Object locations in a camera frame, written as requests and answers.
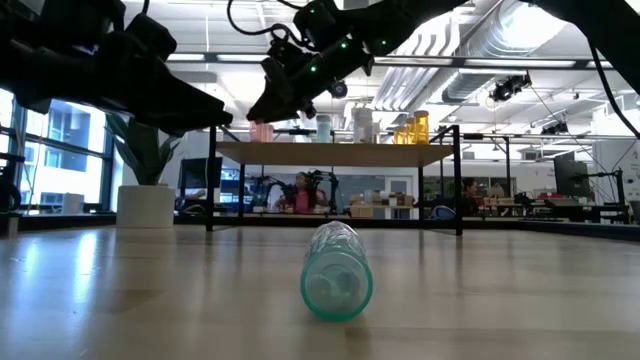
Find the computer monitor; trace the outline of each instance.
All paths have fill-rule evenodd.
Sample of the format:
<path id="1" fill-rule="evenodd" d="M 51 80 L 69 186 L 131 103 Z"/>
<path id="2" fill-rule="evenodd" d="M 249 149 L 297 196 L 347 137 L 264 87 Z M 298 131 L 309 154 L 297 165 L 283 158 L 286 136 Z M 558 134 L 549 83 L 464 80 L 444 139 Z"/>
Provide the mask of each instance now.
<path id="1" fill-rule="evenodd" d="M 202 159 L 182 159 L 180 163 L 180 178 L 178 187 L 181 196 L 185 195 L 186 189 L 206 189 L 207 188 L 207 158 Z M 214 165 L 213 187 L 220 187 L 220 173 L 222 172 L 222 158 L 217 157 Z"/>
<path id="2" fill-rule="evenodd" d="M 577 175 L 586 175 L 589 173 L 587 164 L 555 158 L 553 159 L 553 168 L 556 173 L 556 188 L 558 194 L 576 197 L 589 197 L 591 195 L 589 180 L 576 179 Z"/>

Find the wooden table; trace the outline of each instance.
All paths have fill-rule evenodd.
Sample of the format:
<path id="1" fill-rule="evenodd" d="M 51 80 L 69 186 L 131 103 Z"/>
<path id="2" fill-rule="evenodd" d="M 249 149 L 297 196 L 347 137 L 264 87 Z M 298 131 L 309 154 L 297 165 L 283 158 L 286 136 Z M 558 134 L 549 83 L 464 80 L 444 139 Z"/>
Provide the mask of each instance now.
<path id="1" fill-rule="evenodd" d="M 424 201 L 423 168 L 453 154 L 454 176 L 461 188 L 460 169 L 460 132 L 452 125 L 441 132 L 442 136 L 452 132 L 454 145 L 388 145 L 388 144 L 324 144 L 324 143 L 255 143 L 221 142 L 217 143 L 215 131 L 212 131 L 209 145 L 208 176 L 213 178 L 216 152 L 240 164 L 238 191 L 238 218 L 240 224 L 244 218 L 244 182 L 246 165 L 285 165 L 285 166 L 354 166 L 354 167 L 412 167 L 418 170 L 418 201 Z M 208 193 L 213 194 L 213 182 L 209 182 Z M 207 198 L 213 208 L 213 195 Z M 420 226 L 425 221 L 424 210 L 418 209 Z M 207 230 L 212 230 L 215 219 L 213 212 L 207 210 Z M 462 216 L 457 216 L 455 229 L 462 235 Z"/>

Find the yellow container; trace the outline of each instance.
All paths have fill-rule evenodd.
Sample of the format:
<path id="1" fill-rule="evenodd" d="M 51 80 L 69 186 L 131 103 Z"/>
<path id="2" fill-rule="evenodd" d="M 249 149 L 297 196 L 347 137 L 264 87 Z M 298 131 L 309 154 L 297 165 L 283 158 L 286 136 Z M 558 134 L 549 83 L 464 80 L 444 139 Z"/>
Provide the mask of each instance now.
<path id="1" fill-rule="evenodd" d="M 413 126 L 410 126 L 411 132 L 415 134 L 416 144 L 429 144 L 429 112 L 428 111 L 416 111 L 413 113 L 412 121 Z"/>
<path id="2" fill-rule="evenodd" d="M 393 131 L 393 142 L 397 145 L 404 145 L 407 143 L 407 128 L 404 126 L 398 126 Z"/>

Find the black cable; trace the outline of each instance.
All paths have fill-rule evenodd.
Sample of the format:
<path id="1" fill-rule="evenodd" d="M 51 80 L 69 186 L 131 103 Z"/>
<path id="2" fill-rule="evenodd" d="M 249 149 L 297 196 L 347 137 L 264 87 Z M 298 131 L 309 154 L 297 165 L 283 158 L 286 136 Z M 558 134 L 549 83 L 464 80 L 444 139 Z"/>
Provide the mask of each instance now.
<path id="1" fill-rule="evenodd" d="M 299 8 L 299 7 L 294 7 L 296 5 L 287 3 L 285 0 L 276 0 L 276 1 L 278 1 L 280 3 L 283 3 L 283 4 L 286 3 L 285 5 L 293 7 L 294 9 Z M 232 3 L 233 3 L 233 0 L 229 0 L 227 2 L 227 19 L 229 20 L 229 24 L 231 24 L 231 27 L 233 27 L 233 29 L 235 31 L 239 32 L 240 34 L 247 35 L 247 36 L 258 36 L 258 35 L 264 35 L 264 34 L 269 34 L 270 33 L 271 36 L 273 36 L 274 38 L 281 39 L 281 40 L 284 40 L 284 41 L 288 41 L 289 38 L 291 38 L 291 40 L 293 40 L 293 42 L 296 45 L 298 45 L 300 47 L 304 47 L 304 48 L 306 48 L 307 50 L 310 50 L 310 51 L 315 51 L 315 48 L 313 46 L 309 45 L 309 40 L 305 40 L 305 41 L 299 40 L 295 36 L 293 31 L 291 31 L 291 29 L 289 29 L 289 27 L 287 27 L 284 24 L 277 23 L 277 24 L 271 25 L 270 27 L 268 27 L 266 29 L 256 30 L 256 31 L 247 31 L 247 30 L 241 29 L 238 25 L 236 25 L 236 23 L 233 21 L 233 17 L 231 16 L 231 4 Z M 279 37 L 275 33 L 278 30 L 284 31 L 284 33 L 285 33 L 284 38 Z"/>
<path id="2" fill-rule="evenodd" d="M 629 151 L 631 151 L 631 149 L 633 149 L 633 147 L 636 145 L 636 143 L 638 142 L 638 140 L 634 140 L 631 143 L 631 146 L 629 146 L 629 148 L 627 149 L 627 151 L 624 152 L 624 154 L 622 154 L 622 156 L 620 156 L 620 159 L 618 159 L 618 161 L 616 161 L 616 164 L 613 165 L 613 167 L 611 168 L 611 172 L 614 172 L 616 170 L 616 166 L 618 166 L 618 164 L 620 164 L 620 161 L 622 161 L 622 159 L 624 159 L 625 156 L 627 156 L 627 154 L 629 153 Z"/>
<path id="3" fill-rule="evenodd" d="M 593 46 L 591 41 L 589 41 L 589 49 L 591 50 L 591 55 L 593 56 L 593 61 L 596 64 L 596 70 L 598 70 L 598 75 L 600 76 L 600 81 L 602 81 L 602 87 L 604 87 L 604 92 L 607 94 L 607 98 L 609 99 L 609 103 L 615 111 L 616 115 L 620 118 L 620 120 L 631 130 L 633 135 L 637 139 L 640 139 L 640 132 L 633 127 L 631 122 L 622 114 L 620 107 L 618 107 L 618 103 L 616 103 L 616 99 L 613 97 L 613 93 L 611 92 L 611 87 L 609 86 L 609 81 L 607 80 L 607 76 L 604 74 L 604 70 L 602 69 L 602 63 L 600 63 L 600 57 L 598 56 L 598 51 Z"/>
<path id="4" fill-rule="evenodd" d="M 279 2 L 280 4 L 284 5 L 284 6 L 288 6 L 292 9 L 296 9 L 296 10 L 300 10 L 302 9 L 302 6 L 298 6 L 298 5 L 293 5 L 292 3 L 286 1 L 286 0 L 276 0 L 277 2 Z"/>
<path id="5" fill-rule="evenodd" d="M 536 91 L 536 89 L 533 87 L 533 85 L 530 86 L 531 90 L 533 91 L 534 94 L 536 94 L 536 96 L 538 97 L 538 100 L 540 100 L 540 103 L 542 103 L 542 105 L 544 105 L 544 107 L 547 109 L 547 111 L 549 112 L 549 114 L 551 114 L 551 116 L 558 122 L 561 123 L 562 121 L 560 119 L 558 119 L 558 117 L 556 116 L 556 114 L 551 111 L 551 109 L 549 109 L 549 106 L 547 106 L 547 104 L 544 102 L 544 100 L 542 99 L 542 97 L 540 96 L 540 94 L 538 94 L 538 92 Z M 573 139 L 573 141 L 576 142 L 576 144 L 578 144 L 581 148 L 582 151 L 584 151 L 587 155 L 589 155 L 589 157 L 591 157 L 591 159 L 593 160 L 594 163 L 596 163 L 596 165 L 600 166 L 600 168 L 604 171 L 607 172 L 607 169 L 605 169 L 604 166 L 602 166 L 602 164 L 600 164 L 598 162 L 598 160 L 596 160 L 596 158 L 589 153 L 589 151 L 587 151 L 587 149 L 580 143 L 580 141 L 578 141 L 578 139 L 571 135 L 571 133 L 568 131 L 569 128 L 567 126 L 567 134 L 569 134 L 569 136 L 571 136 L 571 138 Z M 613 182 L 611 181 L 611 177 L 607 176 L 607 178 L 609 179 L 609 186 L 611 187 L 611 194 L 615 194 L 615 191 L 613 190 Z"/>
<path id="6" fill-rule="evenodd" d="M 593 180 L 589 180 L 589 183 L 592 184 L 596 189 L 596 193 L 598 195 L 600 195 L 600 197 L 602 198 L 602 200 L 604 201 L 611 201 L 611 202 L 615 202 L 615 199 L 612 199 L 611 196 L 609 196 L 606 191 L 602 188 L 602 186 L 598 185 L 597 182 L 593 181 Z"/>

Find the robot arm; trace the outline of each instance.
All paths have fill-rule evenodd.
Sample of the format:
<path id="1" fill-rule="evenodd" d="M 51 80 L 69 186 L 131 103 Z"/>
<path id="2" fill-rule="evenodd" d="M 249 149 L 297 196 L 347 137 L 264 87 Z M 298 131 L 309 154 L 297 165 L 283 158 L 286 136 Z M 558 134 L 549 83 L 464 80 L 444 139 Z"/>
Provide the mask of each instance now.
<path id="1" fill-rule="evenodd" d="M 339 184 L 338 178 L 336 178 L 336 176 L 332 172 L 314 170 L 307 174 L 307 179 L 308 179 L 308 185 L 311 187 L 312 190 L 318 189 L 318 185 L 320 184 L 320 181 L 329 181 L 329 183 L 331 184 L 331 193 L 330 193 L 329 199 L 328 200 L 325 199 L 325 200 L 327 200 L 328 202 L 330 213 L 336 214 L 337 213 L 336 191 L 338 190 L 338 184 Z"/>
<path id="2" fill-rule="evenodd" d="M 640 19 L 625 0 L 612 0 L 606 6 L 598 0 L 524 1 L 574 23 L 625 80 L 640 90 L 636 64 L 640 46 L 630 35 L 640 33 Z M 308 48 L 318 53 L 305 53 L 286 40 L 275 40 L 261 64 L 267 80 L 264 93 L 247 119 L 272 122 L 295 118 L 298 111 L 314 116 L 313 98 L 358 67 L 370 75 L 374 56 L 391 53 L 422 23 L 465 2 L 382 0 L 354 10 L 339 10 L 333 0 L 309 2 L 298 10 L 294 23 L 303 42 L 312 43 L 314 47 Z"/>
<path id="3" fill-rule="evenodd" d="M 46 0 L 40 16 L 0 2 L 0 87 L 45 114 L 52 98 L 125 113 L 164 132 L 230 124 L 224 103 L 174 77 L 169 31 L 120 0 Z M 108 32 L 113 25 L 114 31 Z"/>

